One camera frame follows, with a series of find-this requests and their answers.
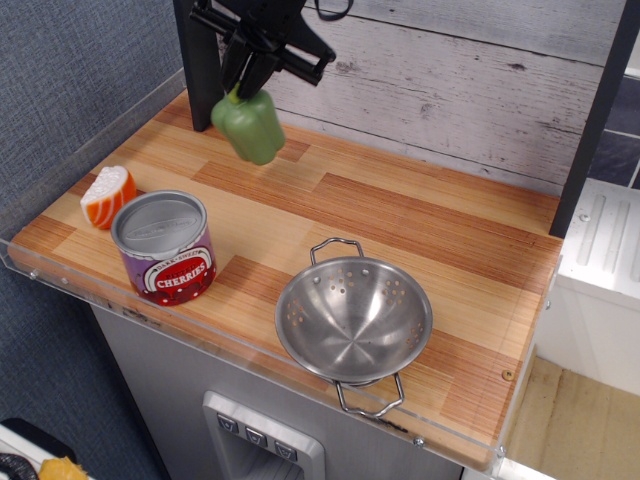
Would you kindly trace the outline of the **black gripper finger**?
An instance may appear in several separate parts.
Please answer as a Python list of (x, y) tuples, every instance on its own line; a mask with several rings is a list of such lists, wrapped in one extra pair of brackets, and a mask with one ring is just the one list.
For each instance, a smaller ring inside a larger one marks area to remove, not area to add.
[(254, 97), (274, 73), (278, 62), (274, 53), (247, 53), (240, 68), (237, 96), (240, 99)]
[(230, 92), (238, 86), (238, 93), (249, 93), (249, 84), (243, 80), (243, 72), (252, 55), (251, 49), (241, 40), (231, 39), (221, 63), (221, 82), (224, 90)]

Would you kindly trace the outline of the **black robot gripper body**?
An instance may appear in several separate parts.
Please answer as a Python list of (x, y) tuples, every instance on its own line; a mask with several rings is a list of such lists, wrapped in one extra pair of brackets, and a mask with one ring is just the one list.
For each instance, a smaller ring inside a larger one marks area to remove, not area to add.
[(190, 17), (222, 36), (243, 41), (253, 52), (274, 53), (283, 70), (316, 86), (325, 67), (335, 61), (334, 50), (306, 23), (303, 1), (222, 1), (220, 11), (209, 1), (197, 1)]

